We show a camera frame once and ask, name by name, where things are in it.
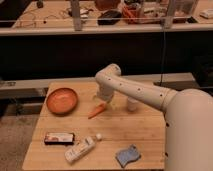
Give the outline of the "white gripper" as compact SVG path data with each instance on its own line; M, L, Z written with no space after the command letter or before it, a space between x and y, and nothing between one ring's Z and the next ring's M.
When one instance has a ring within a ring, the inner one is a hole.
M110 87L100 85L97 91L97 97L105 102L110 102L114 96L114 90Z

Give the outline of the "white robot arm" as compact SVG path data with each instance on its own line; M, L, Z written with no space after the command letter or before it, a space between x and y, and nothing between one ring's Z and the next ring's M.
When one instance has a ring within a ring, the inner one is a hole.
M161 111L165 118L164 171L213 171L213 97L199 89L176 91L121 77L117 64L95 75L97 96L118 91Z

